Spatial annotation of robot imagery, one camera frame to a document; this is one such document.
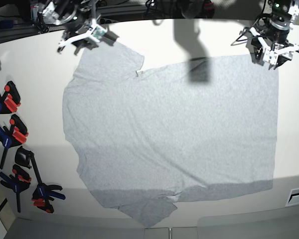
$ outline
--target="clamp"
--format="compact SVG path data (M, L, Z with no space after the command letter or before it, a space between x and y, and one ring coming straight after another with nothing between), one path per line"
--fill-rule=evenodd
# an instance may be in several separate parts
M3 169L6 155L9 148L20 146L26 142L28 136L27 128L17 115L12 115L10 119L10 129L0 127L0 142L4 146L1 158L0 169Z
M33 205L41 210L46 211L47 213L53 213L54 208L50 204L50 201L54 201L54 198L65 200L65 196L63 194L54 192L54 190L61 191L63 188L59 185L46 185L42 182L33 152L26 150L21 146L16 151L14 161L16 164L29 169L31 168L31 161L36 179L38 181L38 185L32 194L31 200L34 202Z
M8 177L4 173L0 172L0 177L3 179L0 183L4 187L12 189L16 193L16 207L18 213L20 213L20 193L29 188L31 178L29 174L18 165L13 166L12 172L15 174L14 177L12 175Z
M9 81L4 87L4 94L0 94L0 115L6 115L16 112L20 106L20 95L12 81Z
M53 213L54 208L50 204L49 200L54 201L54 198L65 200L65 196L63 194L53 191L62 189L63 188L59 185L46 185L45 183L38 184L32 194L31 200L34 201L33 205L47 213Z

